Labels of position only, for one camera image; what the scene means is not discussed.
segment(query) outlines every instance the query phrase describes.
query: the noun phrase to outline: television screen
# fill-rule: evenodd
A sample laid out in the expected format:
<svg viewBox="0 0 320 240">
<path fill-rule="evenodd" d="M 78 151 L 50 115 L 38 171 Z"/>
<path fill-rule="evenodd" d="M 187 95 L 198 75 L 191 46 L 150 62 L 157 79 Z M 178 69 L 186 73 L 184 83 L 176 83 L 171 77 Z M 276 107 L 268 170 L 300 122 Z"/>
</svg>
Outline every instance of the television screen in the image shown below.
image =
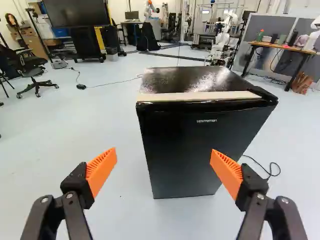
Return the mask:
<svg viewBox="0 0 320 240">
<path fill-rule="evenodd" d="M 54 28 L 110 24 L 104 0 L 43 0 Z"/>
</svg>

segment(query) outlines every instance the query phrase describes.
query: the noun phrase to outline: chair base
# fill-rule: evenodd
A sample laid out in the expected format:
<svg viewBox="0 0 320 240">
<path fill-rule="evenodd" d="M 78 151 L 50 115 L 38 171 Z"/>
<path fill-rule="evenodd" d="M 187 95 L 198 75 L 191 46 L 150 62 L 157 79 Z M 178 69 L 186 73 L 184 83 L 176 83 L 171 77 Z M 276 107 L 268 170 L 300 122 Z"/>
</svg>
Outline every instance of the chair base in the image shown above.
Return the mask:
<svg viewBox="0 0 320 240">
<path fill-rule="evenodd" d="M 28 86 L 26 87 L 25 90 L 23 91 L 20 91 L 16 94 L 16 97 L 18 99 L 21 99 L 22 98 L 22 94 L 23 93 L 26 93 L 26 92 L 29 92 L 31 89 L 35 88 L 35 95 L 39 98 L 41 97 L 41 95 L 39 94 L 39 88 L 40 87 L 55 87 L 56 89 L 59 88 L 59 86 L 57 84 L 53 84 L 51 82 L 51 80 L 48 80 L 48 81 L 36 81 L 33 77 L 31 77 L 31 80 L 32 80 L 32 84 L 28 84 Z"/>
</svg>

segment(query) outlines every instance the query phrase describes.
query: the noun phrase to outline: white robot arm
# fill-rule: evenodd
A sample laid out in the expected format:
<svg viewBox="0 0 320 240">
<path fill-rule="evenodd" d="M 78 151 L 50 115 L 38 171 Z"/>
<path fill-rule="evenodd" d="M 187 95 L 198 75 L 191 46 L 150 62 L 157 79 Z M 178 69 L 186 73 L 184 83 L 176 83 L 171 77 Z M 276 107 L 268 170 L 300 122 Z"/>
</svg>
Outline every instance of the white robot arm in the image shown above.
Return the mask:
<svg viewBox="0 0 320 240">
<path fill-rule="evenodd" d="M 224 29 L 222 33 L 219 33 L 215 38 L 215 45 L 217 45 L 215 48 L 222 50 L 225 45 L 228 44 L 230 35 L 229 30 L 232 26 L 232 24 L 238 23 L 238 16 L 232 12 L 232 10 L 228 13 L 228 16 L 226 17 L 224 23 Z"/>
<path fill-rule="evenodd" d="M 317 52 L 320 51 L 320 49 L 316 49 L 315 44 L 320 37 L 320 16 L 318 16 L 312 23 L 311 23 L 311 28 L 316 29 L 317 31 L 314 31 L 310 33 L 309 38 L 304 45 L 303 50 L 316 50 Z"/>
<path fill-rule="evenodd" d="M 144 10 L 145 22 L 148 22 L 151 17 L 151 10 L 154 13 L 157 13 L 157 14 L 160 13 L 160 9 L 155 8 L 151 0 L 146 0 L 144 5 L 145 5 L 145 10 Z"/>
</svg>

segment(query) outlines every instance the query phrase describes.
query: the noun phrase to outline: trash can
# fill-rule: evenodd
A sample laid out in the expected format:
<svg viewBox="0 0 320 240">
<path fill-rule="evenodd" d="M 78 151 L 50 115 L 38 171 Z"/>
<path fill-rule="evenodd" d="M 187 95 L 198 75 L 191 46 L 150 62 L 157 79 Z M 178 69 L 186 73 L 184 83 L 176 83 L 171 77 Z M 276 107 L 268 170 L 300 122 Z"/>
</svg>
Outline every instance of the trash can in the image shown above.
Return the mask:
<svg viewBox="0 0 320 240">
<path fill-rule="evenodd" d="M 106 58 L 109 61 L 113 61 L 113 62 L 118 61 L 119 56 L 118 56 L 117 47 L 109 46 L 109 47 L 106 47 L 105 50 L 106 50 Z"/>
<path fill-rule="evenodd" d="M 238 161 L 277 104 L 225 67 L 147 69 L 136 112 L 153 197 L 215 194 L 212 149 Z"/>
</svg>

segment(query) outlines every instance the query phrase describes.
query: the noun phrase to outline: blue bin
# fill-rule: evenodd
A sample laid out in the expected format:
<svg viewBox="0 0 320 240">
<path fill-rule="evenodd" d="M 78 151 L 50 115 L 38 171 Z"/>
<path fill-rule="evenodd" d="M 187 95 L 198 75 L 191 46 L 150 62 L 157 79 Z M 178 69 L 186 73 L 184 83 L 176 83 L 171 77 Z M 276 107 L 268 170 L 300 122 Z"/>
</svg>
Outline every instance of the blue bin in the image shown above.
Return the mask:
<svg viewBox="0 0 320 240">
<path fill-rule="evenodd" d="M 52 31 L 53 31 L 53 33 L 54 33 L 56 38 L 68 37 L 69 36 L 69 31 L 68 31 L 67 28 L 52 27 Z"/>
<path fill-rule="evenodd" d="M 45 4 L 43 2 L 40 3 L 40 11 L 42 14 L 48 14 Z"/>
</svg>

